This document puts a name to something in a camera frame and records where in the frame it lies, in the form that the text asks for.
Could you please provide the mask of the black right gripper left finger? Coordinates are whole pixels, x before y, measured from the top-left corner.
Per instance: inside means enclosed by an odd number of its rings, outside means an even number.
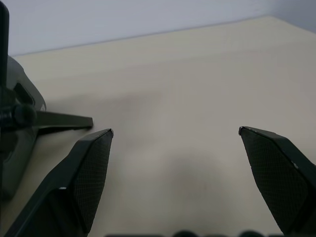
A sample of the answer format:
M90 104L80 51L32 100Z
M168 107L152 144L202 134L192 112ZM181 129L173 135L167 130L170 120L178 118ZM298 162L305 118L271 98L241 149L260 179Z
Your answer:
M7 237L86 237L105 185L112 129L79 139L43 179Z

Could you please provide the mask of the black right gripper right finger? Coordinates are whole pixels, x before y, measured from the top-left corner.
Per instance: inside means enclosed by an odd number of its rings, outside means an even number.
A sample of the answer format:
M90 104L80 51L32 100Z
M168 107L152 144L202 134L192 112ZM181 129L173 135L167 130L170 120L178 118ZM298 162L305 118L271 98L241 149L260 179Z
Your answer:
M285 235L316 234L316 166L289 139L241 126L255 183Z

